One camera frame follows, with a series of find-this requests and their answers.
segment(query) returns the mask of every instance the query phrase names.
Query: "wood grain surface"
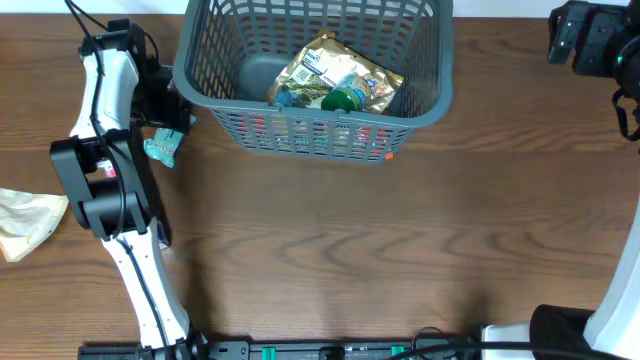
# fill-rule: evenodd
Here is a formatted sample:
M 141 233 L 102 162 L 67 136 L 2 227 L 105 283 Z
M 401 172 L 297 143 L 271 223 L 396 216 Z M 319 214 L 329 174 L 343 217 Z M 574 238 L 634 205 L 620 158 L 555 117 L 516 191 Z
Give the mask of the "wood grain surface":
M 134 20 L 171 63 L 182 18 Z M 176 167 L 153 164 L 175 234 L 165 258 L 196 327 L 398 337 L 599 304 L 638 194 L 614 82 L 547 65 L 542 19 L 455 30 L 451 112 L 381 166 L 256 156 L 198 111 Z M 0 16 L 0 187 L 62 192 L 48 148 L 79 113 L 81 38 L 70 16 Z M 116 267 L 70 211 L 0 263 L 0 357 L 74 358 L 83 342 L 138 336 Z

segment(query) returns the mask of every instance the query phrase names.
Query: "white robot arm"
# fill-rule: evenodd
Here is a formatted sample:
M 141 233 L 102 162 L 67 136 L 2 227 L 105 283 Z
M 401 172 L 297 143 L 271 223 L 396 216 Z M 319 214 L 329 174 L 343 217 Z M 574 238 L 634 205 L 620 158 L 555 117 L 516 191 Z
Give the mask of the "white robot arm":
M 640 40 L 639 25 L 638 2 L 613 6 L 569 1 L 549 17 L 548 62 L 564 64 L 575 49 L 576 74 L 614 78 L 620 90 L 612 101 L 620 133 L 629 141 L 640 140 L 640 127 L 629 131 L 626 112 L 617 102 L 622 96 L 634 99 L 639 104 L 634 116 L 640 125 L 640 68 L 636 65 L 640 61 L 636 45 Z M 534 336 L 538 337 L 541 332 L 540 324 L 555 322 L 555 328 L 566 327 L 562 335 L 573 333 L 564 338 L 573 346 L 640 359 L 640 206 L 613 281 L 597 311 L 544 307 L 543 311 L 534 312 L 531 321 L 485 327 L 482 340 L 535 343 Z M 485 360 L 529 360 L 535 356 L 530 351 L 485 350 L 483 357 Z
M 157 59 L 146 57 L 144 32 L 135 24 L 110 22 L 109 30 L 94 39 L 100 45 L 98 56 L 93 47 L 80 48 L 87 75 L 82 110 L 70 139 L 52 144 L 52 160 L 74 215 L 81 225 L 101 238 L 122 275 L 138 317 L 141 358 L 144 358 L 143 352 L 153 357 L 180 353 L 180 347 L 193 353 L 190 342 L 198 343 L 200 339 L 194 340 L 197 336 L 191 333 L 187 312 L 165 271 L 160 246 L 168 245 L 168 223 L 141 148 L 139 129 L 131 125 L 132 104 L 146 120 L 156 116 L 149 108 L 158 101 L 163 102 L 163 108 L 156 112 L 165 111 L 167 102 L 175 102 L 176 97 L 169 95 L 166 87 L 170 78 L 157 80 L 170 72 L 156 66 Z M 103 65 L 102 74 L 98 61 Z M 153 82 L 145 82 L 143 77 L 151 75 Z M 99 76 L 102 82 L 97 88 Z M 96 89 L 99 90 L 97 128 L 109 149 L 97 140 L 92 124 Z M 145 98 L 147 94 L 153 94 L 154 98 Z M 188 117 L 184 106 L 177 106 L 179 102 L 175 104 L 173 115 Z M 121 179 L 107 156 L 109 152 L 118 162 Z M 104 171 L 105 177 L 88 181 L 84 175 L 94 171 Z M 126 201 L 124 223 L 118 230 L 115 225 L 121 206 L 120 191 L 124 191 Z

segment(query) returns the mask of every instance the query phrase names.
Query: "cloth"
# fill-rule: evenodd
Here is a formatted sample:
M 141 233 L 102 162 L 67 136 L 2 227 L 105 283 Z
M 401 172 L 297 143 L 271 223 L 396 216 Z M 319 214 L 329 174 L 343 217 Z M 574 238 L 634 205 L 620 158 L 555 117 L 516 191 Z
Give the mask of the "cloth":
M 66 196 L 30 194 L 0 188 L 0 250 L 16 262 L 58 227 L 69 204 Z

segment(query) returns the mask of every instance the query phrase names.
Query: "plastic basket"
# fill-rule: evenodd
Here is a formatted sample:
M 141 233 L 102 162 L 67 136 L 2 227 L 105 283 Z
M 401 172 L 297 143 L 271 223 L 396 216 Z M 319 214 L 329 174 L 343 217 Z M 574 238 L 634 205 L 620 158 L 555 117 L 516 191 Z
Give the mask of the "plastic basket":
M 190 0 L 174 82 L 246 149 L 383 161 L 449 108 L 452 9 L 452 0 Z M 405 77 L 388 116 L 265 102 L 280 71 L 322 28 Z

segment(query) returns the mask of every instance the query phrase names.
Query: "label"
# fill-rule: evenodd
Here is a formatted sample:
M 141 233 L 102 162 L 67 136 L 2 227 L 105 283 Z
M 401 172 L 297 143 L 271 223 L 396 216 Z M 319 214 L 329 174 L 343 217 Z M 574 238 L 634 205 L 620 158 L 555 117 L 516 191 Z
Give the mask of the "label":
M 334 66 L 327 70 L 326 73 L 320 76 L 320 79 L 326 82 L 331 87 L 336 87 L 347 76 L 351 75 L 351 70 L 341 68 L 340 66 Z
M 356 111 L 360 111 L 366 104 L 366 98 L 371 95 L 371 88 L 367 81 L 358 75 L 349 75 L 342 79 L 336 90 L 346 94 L 356 107 Z
M 297 84 L 304 85 L 309 82 L 309 78 L 311 77 L 311 75 L 313 75 L 313 71 L 311 69 L 307 68 L 304 65 L 299 65 L 293 71 L 289 79 Z
M 321 52 L 312 49 L 309 49 L 307 53 L 304 54 L 302 62 L 318 75 L 324 74 L 329 68 L 329 64 L 327 64 L 327 61 L 322 58 Z
M 369 85 L 369 88 L 371 88 L 371 90 L 373 91 L 376 85 L 378 85 L 378 82 L 376 81 L 376 79 L 372 77 L 368 77 L 366 80 L 367 80 L 367 84 Z

